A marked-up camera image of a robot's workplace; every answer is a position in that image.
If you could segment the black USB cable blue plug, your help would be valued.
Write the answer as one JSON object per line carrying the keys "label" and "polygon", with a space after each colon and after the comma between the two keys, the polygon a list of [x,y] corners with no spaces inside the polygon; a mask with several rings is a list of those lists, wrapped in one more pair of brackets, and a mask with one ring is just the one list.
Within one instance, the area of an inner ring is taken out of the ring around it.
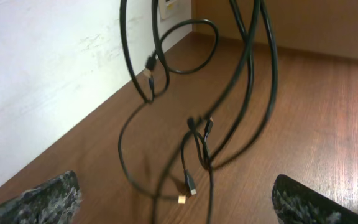
{"label": "black USB cable blue plug", "polygon": [[[184,135],[181,144],[179,145],[178,149],[175,151],[172,158],[169,160],[168,164],[166,165],[166,167],[162,172],[162,175],[160,176],[160,180],[158,182],[155,195],[153,196],[152,216],[150,221],[151,223],[155,223],[157,221],[158,203],[159,200],[163,199],[163,196],[160,194],[160,192],[170,172],[170,169],[172,168],[172,165],[178,156],[181,157],[182,167],[185,175],[185,184],[188,187],[188,191],[191,192],[192,190],[195,189],[195,184],[193,182],[193,179],[191,178],[191,175],[188,172],[188,169],[186,168],[185,153],[184,153],[185,144],[188,142],[190,138],[194,138],[200,163],[203,166],[204,170],[208,171],[208,175],[209,175],[209,201],[208,201],[208,212],[207,212],[206,222],[210,223],[212,218],[212,212],[213,212],[214,171],[226,166],[230,162],[236,160],[239,156],[241,156],[241,154],[246,152],[246,150],[248,150],[248,148],[250,148],[256,142],[257,138],[264,130],[265,126],[267,125],[273,113],[275,101],[277,98],[277,90],[278,90],[278,52],[277,52],[277,45],[275,43],[275,37],[272,31],[271,20],[267,12],[267,7],[263,0],[254,0],[250,27],[249,30],[246,30],[237,1],[230,0],[229,3],[231,5],[231,9],[234,14],[237,28],[239,30],[239,33],[244,43],[244,50],[242,51],[240,60],[235,69],[233,77],[231,78],[231,81],[228,83],[227,87],[224,89],[221,96],[217,99],[214,105],[205,113],[205,115],[202,118],[198,119],[197,121],[194,121],[192,118],[188,120],[189,131]],[[270,47],[271,66],[272,66],[272,83],[270,87],[270,98],[268,100],[267,109],[265,111],[264,117],[259,127],[255,131],[254,135],[251,137],[249,142],[239,152],[237,152],[236,154],[234,154],[224,162],[216,166],[213,166],[214,159],[224,149],[225,145],[228,143],[228,141],[234,134],[235,130],[238,128],[238,125],[242,121],[247,111],[247,107],[249,105],[249,101],[251,98],[253,85],[254,85],[254,56],[252,52],[252,47],[254,43],[254,36],[255,36],[257,21],[259,16],[261,16],[264,21],[265,31],[267,34],[268,44]],[[218,146],[218,148],[213,153],[210,153],[207,145],[207,138],[209,136],[210,127],[212,125],[212,121],[210,120],[211,116],[214,113],[214,111],[221,105],[221,103],[227,98],[231,90],[234,88],[234,85],[237,83],[237,80],[245,66],[247,66],[248,69],[248,81],[247,81],[246,94],[241,110],[237,115],[237,118],[232,124],[226,137],[224,138],[223,142]]]}

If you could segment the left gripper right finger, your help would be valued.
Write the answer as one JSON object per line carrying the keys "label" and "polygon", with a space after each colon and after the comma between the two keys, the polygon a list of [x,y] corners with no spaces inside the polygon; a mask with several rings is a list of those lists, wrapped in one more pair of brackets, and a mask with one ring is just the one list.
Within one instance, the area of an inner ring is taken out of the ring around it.
{"label": "left gripper right finger", "polygon": [[280,223],[358,223],[355,212],[284,174],[275,179],[272,204]]}

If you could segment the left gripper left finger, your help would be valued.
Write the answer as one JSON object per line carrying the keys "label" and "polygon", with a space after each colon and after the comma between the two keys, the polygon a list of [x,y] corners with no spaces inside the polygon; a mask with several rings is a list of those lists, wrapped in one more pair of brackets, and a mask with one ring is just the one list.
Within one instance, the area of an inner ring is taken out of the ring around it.
{"label": "left gripper left finger", "polygon": [[77,176],[66,171],[0,204],[0,223],[71,223],[81,202]]}

